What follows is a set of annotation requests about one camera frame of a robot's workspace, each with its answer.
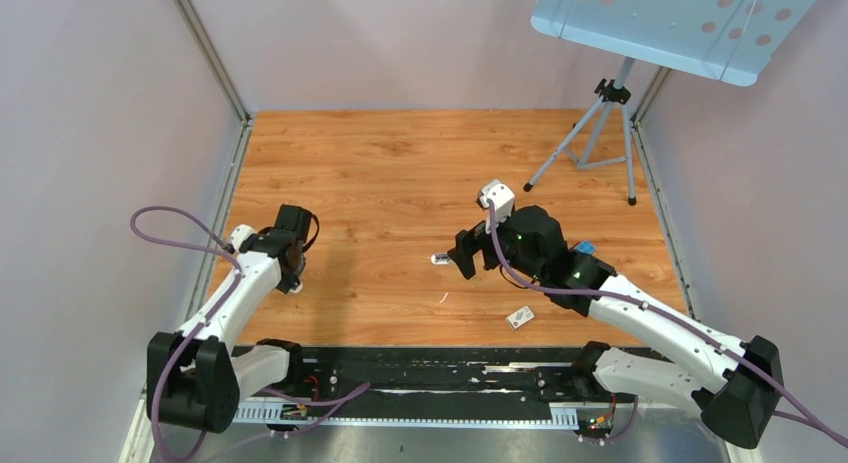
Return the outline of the blue orange toy block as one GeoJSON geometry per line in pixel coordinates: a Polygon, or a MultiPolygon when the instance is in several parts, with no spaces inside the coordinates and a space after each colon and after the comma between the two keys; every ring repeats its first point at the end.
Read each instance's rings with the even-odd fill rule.
{"type": "Polygon", "coordinates": [[[572,247],[572,249],[587,255],[594,255],[596,253],[596,246],[589,240],[583,240],[580,243],[577,243],[572,247]]]}

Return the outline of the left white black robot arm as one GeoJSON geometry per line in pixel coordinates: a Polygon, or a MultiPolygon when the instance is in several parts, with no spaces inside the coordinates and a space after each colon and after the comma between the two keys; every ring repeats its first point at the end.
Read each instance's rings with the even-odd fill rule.
{"type": "Polygon", "coordinates": [[[272,225],[259,230],[239,225],[227,239],[213,239],[210,253],[229,262],[231,271],[197,313],[173,332],[156,333],[148,344],[152,422],[221,433],[244,399],[266,388],[283,396],[304,388],[299,344],[265,338],[244,354],[232,352],[268,294],[301,291],[306,253],[319,232],[314,213],[283,204],[272,225]]]}

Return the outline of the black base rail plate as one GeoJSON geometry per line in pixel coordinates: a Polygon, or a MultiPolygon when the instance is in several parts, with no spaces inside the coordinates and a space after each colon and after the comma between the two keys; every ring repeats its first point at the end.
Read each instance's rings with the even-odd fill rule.
{"type": "Polygon", "coordinates": [[[587,366],[598,343],[575,347],[253,346],[157,335],[147,350],[154,423],[222,433],[235,422],[275,431],[311,425],[581,430],[578,407],[634,401],[606,390],[587,366]]]}

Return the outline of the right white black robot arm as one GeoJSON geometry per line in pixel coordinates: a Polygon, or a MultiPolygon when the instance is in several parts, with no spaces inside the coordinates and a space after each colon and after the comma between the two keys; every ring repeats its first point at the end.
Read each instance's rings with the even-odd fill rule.
{"type": "Polygon", "coordinates": [[[765,337],[722,333],[675,311],[610,264],[571,248],[559,222],[539,206],[514,210],[493,225],[484,219],[455,236],[448,258],[465,279],[501,269],[557,306],[636,337],[661,359],[633,356],[589,342],[571,373],[584,400],[625,393],[674,406],[701,419],[725,442],[758,447],[781,399],[778,347],[765,337]]]}

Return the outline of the grey tripod stand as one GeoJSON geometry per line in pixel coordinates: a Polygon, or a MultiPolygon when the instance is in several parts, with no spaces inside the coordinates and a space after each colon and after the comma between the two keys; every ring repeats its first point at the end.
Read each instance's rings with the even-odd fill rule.
{"type": "Polygon", "coordinates": [[[524,184],[524,192],[530,192],[541,179],[541,177],[547,172],[550,166],[557,160],[557,158],[562,155],[566,155],[571,161],[575,163],[576,168],[580,170],[587,170],[618,163],[624,163],[626,167],[627,203],[629,206],[635,206],[638,203],[635,187],[632,121],[628,108],[628,102],[632,96],[632,93],[627,89],[625,85],[627,78],[630,75],[634,65],[634,58],[625,57],[615,78],[609,80],[602,79],[598,83],[594,90],[594,94],[596,95],[595,102],[582,115],[582,117],[572,125],[570,132],[558,144],[558,146],[553,150],[553,152],[548,156],[548,158],[533,174],[533,176],[524,184]],[[608,123],[609,118],[615,107],[618,107],[620,109],[624,141],[624,155],[620,157],[590,162],[590,156],[592,155],[593,150],[597,146],[602,131],[605,129],[606,124],[608,123]],[[577,155],[570,148],[570,146],[577,137],[577,135],[593,118],[595,118],[596,121],[594,122],[591,128],[588,140],[583,148],[583,152],[580,155],[577,155]]]}

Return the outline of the small white staple box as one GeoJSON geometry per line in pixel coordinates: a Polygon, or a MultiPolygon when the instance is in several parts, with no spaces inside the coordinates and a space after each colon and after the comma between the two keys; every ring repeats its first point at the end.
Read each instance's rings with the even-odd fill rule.
{"type": "Polygon", "coordinates": [[[529,306],[523,306],[513,313],[509,314],[505,320],[512,330],[526,325],[535,318],[535,314],[529,306]]]}

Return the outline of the light blue perforated tray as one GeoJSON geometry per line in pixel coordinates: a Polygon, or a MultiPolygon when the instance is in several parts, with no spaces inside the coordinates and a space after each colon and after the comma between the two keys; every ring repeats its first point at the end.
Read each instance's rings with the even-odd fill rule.
{"type": "Polygon", "coordinates": [[[735,86],[753,85],[818,0],[536,0],[547,36],[735,86]]]}

